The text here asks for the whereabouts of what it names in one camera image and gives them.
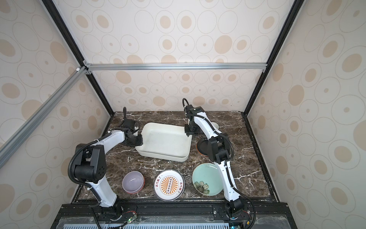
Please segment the white plastic bin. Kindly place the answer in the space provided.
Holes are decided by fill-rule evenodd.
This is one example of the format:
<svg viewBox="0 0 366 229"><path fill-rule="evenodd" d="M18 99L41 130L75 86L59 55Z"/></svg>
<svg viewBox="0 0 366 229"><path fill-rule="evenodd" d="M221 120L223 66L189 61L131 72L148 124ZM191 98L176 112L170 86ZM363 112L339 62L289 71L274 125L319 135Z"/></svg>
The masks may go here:
<svg viewBox="0 0 366 229"><path fill-rule="evenodd" d="M186 135L184 127L147 123L141 135L143 144L135 148L141 156L177 162L189 157L192 136Z"/></svg>

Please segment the green floral ceramic plate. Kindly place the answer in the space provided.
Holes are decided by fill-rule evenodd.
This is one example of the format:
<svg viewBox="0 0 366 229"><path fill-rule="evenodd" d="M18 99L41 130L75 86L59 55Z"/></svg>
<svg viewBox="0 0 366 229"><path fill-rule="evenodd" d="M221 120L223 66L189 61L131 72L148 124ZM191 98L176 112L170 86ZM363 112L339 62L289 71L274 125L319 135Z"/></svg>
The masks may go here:
<svg viewBox="0 0 366 229"><path fill-rule="evenodd" d="M194 188L205 196L216 196L223 190L223 183L214 164L203 163L197 166L192 175Z"/></svg>

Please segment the white plate orange sunburst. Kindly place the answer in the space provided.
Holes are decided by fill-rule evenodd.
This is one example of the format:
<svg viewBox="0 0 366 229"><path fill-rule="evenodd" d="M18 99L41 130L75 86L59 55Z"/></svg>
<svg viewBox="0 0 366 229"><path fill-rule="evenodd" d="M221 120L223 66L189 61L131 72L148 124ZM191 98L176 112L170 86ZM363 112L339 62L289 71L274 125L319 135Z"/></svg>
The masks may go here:
<svg viewBox="0 0 366 229"><path fill-rule="evenodd" d="M162 171L155 179L154 192L163 201L178 199L185 188L185 179L181 173L174 169Z"/></svg>

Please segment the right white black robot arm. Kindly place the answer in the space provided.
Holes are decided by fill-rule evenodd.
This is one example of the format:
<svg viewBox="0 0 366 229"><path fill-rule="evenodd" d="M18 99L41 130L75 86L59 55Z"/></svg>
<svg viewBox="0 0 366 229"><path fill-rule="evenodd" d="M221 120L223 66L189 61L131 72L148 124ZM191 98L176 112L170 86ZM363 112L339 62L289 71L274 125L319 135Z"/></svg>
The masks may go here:
<svg viewBox="0 0 366 229"><path fill-rule="evenodd" d="M187 136L203 133L205 138L197 143L197 150L206 155L218 169L223 184L226 214L230 219L238 218L247 213L249 219L243 229L250 229L256 220L256 210L252 200L240 192L234 181L231 161L234 159L234 147L227 134L216 128L200 106L193 107L186 98L182 99Z"/></svg>

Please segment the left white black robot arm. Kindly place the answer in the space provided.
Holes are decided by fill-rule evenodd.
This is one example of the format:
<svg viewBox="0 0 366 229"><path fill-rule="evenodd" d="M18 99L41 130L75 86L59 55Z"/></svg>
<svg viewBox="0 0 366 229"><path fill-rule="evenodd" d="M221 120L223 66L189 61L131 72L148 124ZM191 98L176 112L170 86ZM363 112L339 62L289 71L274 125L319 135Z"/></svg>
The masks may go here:
<svg viewBox="0 0 366 229"><path fill-rule="evenodd" d="M139 127L136 121L126 117L125 107L123 114L123 121L117 128L90 143L79 144L67 169L69 179L87 187L102 208L112 207L117 202L117 194L112 191L106 178L106 153L119 144L132 148L143 144L143 137L138 133Z"/></svg>

